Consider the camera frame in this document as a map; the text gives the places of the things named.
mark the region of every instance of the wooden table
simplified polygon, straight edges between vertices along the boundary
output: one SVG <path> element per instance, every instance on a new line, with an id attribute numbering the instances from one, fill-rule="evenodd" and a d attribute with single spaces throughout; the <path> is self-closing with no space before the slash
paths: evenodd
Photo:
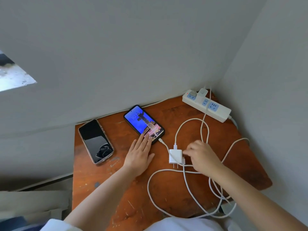
<path id="1" fill-rule="evenodd" d="M 182 102 L 182 97 L 176 97 L 145 110 L 157 120 L 166 130 L 162 137 L 164 142 L 173 147 L 174 137 L 180 124 L 190 118 L 203 118 L 203 113 Z M 85 199 L 95 188 L 119 170 L 129 147 L 138 134 L 123 119 L 124 112 L 113 114 L 99 119 L 107 136 L 115 148 L 111 159 L 95 166 L 75 127 L 75 153 L 73 176 L 73 209 Z M 209 144 L 222 160 L 231 144 L 242 136 L 230 120 L 224 123 L 206 116 L 205 121 L 210 128 Z M 186 149 L 187 145 L 195 140 L 200 140 L 201 121 L 193 120 L 184 124 L 178 137 L 179 149 Z M 203 137 L 206 139 L 207 129 L 203 127 Z M 152 145 L 150 153 L 155 157 L 148 169 L 137 177 L 121 199 L 116 213 L 110 221 L 108 230 L 144 230 L 156 221 L 165 218 L 165 214 L 154 207 L 147 192 L 147 183 L 153 172 L 159 169 L 173 168 L 168 163 L 166 147 L 157 142 Z M 186 163 L 191 164 L 190 158 L 185 157 Z M 256 159 L 248 144 L 243 140 L 234 145 L 225 165 L 236 172 L 240 177 L 249 182 L 258 190 L 263 190 L 272 185 L 261 164 Z M 208 184 L 208 177 L 200 174 L 186 174 L 191 192 L 198 202 L 205 208 L 211 209 L 218 205 L 219 199 L 215 197 Z M 160 172 L 151 179 L 149 189 L 155 203 L 178 217 L 191 217 L 202 214 L 202 210 L 194 202 L 187 191 L 183 174 L 179 172 Z"/>

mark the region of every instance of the white sleeve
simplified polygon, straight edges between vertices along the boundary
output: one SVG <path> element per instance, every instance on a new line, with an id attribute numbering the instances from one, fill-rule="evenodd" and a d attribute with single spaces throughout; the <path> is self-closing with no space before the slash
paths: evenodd
<path id="1" fill-rule="evenodd" d="M 56 219 L 50 219 L 45 226 L 41 229 L 41 231 L 82 231 L 81 229 L 78 229 L 74 226 L 71 226 L 68 223 L 65 223 L 64 221 L 56 220 Z"/>

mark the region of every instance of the smartphone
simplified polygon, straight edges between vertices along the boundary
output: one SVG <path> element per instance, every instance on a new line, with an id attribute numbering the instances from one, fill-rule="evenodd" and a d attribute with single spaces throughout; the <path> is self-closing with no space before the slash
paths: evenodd
<path id="1" fill-rule="evenodd" d="M 98 120 L 85 123 L 78 132 L 94 164 L 106 161 L 113 154 L 114 148 Z"/>
<path id="2" fill-rule="evenodd" d="M 139 105 L 135 105 L 125 113 L 124 119 L 139 134 L 149 134 L 153 138 L 152 144 L 165 134 L 165 129 Z"/>

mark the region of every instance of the usb charging cable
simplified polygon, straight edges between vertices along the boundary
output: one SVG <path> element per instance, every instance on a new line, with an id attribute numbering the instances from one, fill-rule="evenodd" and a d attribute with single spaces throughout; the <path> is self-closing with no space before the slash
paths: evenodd
<path id="1" fill-rule="evenodd" d="M 200 127 L 200 135 L 201 135 L 201 140 L 202 140 L 202 142 L 204 142 L 204 141 L 203 141 L 203 136 L 202 136 L 202 127 L 203 127 L 203 124 L 206 125 L 207 130 L 208 130 L 208 134 L 207 134 L 207 137 L 206 137 L 206 143 L 208 143 L 209 135 L 210 135 L 210 129 L 209 129 L 209 126 L 207 125 L 207 123 L 204 121 L 205 116 L 206 116 L 206 112 L 205 112 L 205 114 L 204 114 L 202 120 L 199 119 L 199 118 L 191 118 L 191 119 L 189 119 L 189 120 L 186 120 L 185 122 L 183 122 L 183 123 L 180 125 L 179 129 L 177 130 L 177 132 L 176 132 L 176 134 L 175 134 L 175 141 L 174 141 L 174 147 L 173 147 L 174 150 L 177 150 L 176 137 L 177 137 L 177 135 L 178 135 L 178 133 L 179 133 L 179 130 L 181 129 L 181 127 L 182 127 L 186 122 L 191 121 L 191 120 L 200 120 L 200 121 L 202 121 L 201 127 Z M 229 150 L 227 151 L 227 153 L 225 154 L 224 159 L 222 159 L 221 163 L 223 163 L 223 162 L 225 161 L 226 157 L 228 156 L 228 154 L 229 154 L 231 148 L 234 146 L 234 144 L 237 143 L 237 142 L 239 142 L 239 141 L 241 141 L 241 140 L 247 140 L 247 141 L 249 142 L 249 139 L 248 139 L 248 138 L 241 138 L 241 139 L 238 139 L 238 140 L 234 141 L 234 142 L 232 143 L 232 145 L 230 146 Z M 186 165 L 185 162 L 184 162 L 184 163 L 180 163 L 180 162 L 179 162 L 178 160 L 176 160 L 175 157 L 173 157 L 173 155 L 170 153 L 170 150 L 169 150 L 167 144 L 165 144 L 164 141 L 163 141 L 161 138 L 159 139 L 159 141 L 160 141 L 162 144 L 164 144 L 164 145 L 166 146 L 167 151 L 168 151 L 168 154 L 171 156 L 171 158 L 174 160 L 175 163 L 177 163 L 179 166 L 182 166 L 182 167 L 183 167 L 183 170 L 161 169 L 161 170 L 157 170 L 156 172 L 154 172 L 154 173 L 150 176 L 149 181 L 148 181 L 148 194 L 149 194 L 150 200 L 152 201 L 153 205 L 154 205 L 158 210 L 160 210 L 161 212 L 165 213 L 166 215 L 168 215 L 168 216 L 170 216 L 170 217 L 176 217 L 176 216 L 171 215 L 170 213 L 166 212 L 165 210 L 161 209 L 160 207 L 158 207 L 158 206 L 154 203 L 154 201 L 153 201 L 153 199 L 152 199 L 152 197 L 151 197 L 151 194 L 150 194 L 149 184 L 150 184 L 151 178 L 152 178 L 156 173 L 158 173 L 158 172 L 162 172 L 162 171 L 182 172 L 182 173 L 183 173 L 183 176 L 184 176 L 184 181 L 185 181 L 185 184 L 186 184 L 186 187 L 187 187 L 188 192 L 190 193 L 190 195 L 191 195 L 191 197 L 194 199 L 194 201 L 198 204 L 198 206 L 199 206 L 199 207 L 204 211 L 204 213 L 205 213 L 204 215 L 201 215 L 201 216 L 198 216 L 198 217 L 194 217 L 194 218 L 202 218 L 202 217 L 207 217 L 207 216 L 211 216 L 211 217 L 214 217 L 214 218 L 225 218 L 225 217 L 228 217 L 228 216 L 235 210 L 236 205 L 237 205 L 236 203 L 234 204 L 233 208 L 231 209 L 231 211 L 230 211 L 228 214 L 226 214 L 226 215 L 224 215 L 224 216 L 215 216 L 215 215 L 214 215 L 214 214 L 217 213 L 217 211 L 219 210 L 219 208 L 220 208 L 220 206 L 221 206 L 221 203 L 222 203 L 223 201 L 226 201 L 226 202 L 228 202 L 228 203 L 230 204 L 230 202 L 228 201 L 228 199 L 230 198 L 230 196 L 228 196 L 228 197 L 224 197 L 224 196 L 223 196 L 223 189 L 222 189 L 222 187 L 220 187 L 220 190 L 219 190 L 217 184 L 216 184 L 211 178 L 209 178 L 209 186 L 210 186 L 210 189 L 211 189 L 212 193 L 213 193 L 217 198 L 220 199 L 220 201 L 219 201 L 219 203 L 218 203 L 217 208 L 216 208 L 213 212 L 211 212 L 211 213 L 207 212 L 207 211 L 201 206 L 201 204 L 197 201 L 197 199 L 194 197 L 194 195 L 192 194 L 192 192 L 190 191 L 189 186 L 188 186 L 188 184 L 187 184 L 186 175 L 185 175 L 185 173 L 194 173 L 194 174 L 201 174 L 201 173 L 199 173 L 199 172 L 194 172 L 194 171 L 185 171 L 185 167 L 193 167 L 193 165 Z M 213 190 L 212 185 L 211 185 L 211 181 L 213 182 L 213 184 L 214 184 L 216 190 L 218 191 L 218 194 Z"/>

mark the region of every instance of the white wall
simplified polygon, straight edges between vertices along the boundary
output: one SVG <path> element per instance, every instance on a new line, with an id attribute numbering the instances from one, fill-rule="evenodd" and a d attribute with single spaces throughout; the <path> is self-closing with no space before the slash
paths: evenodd
<path id="1" fill-rule="evenodd" d="M 0 48 L 37 81 L 0 93 L 1 177 L 71 172 L 67 124 L 214 85 L 265 1 L 0 0 Z"/>
<path id="2" fill-rule="evenodd" d="M 268 0 L 216 90 L 273 181 L 264 194 L 306 225 L 307 10 L 308 0 Z"/>

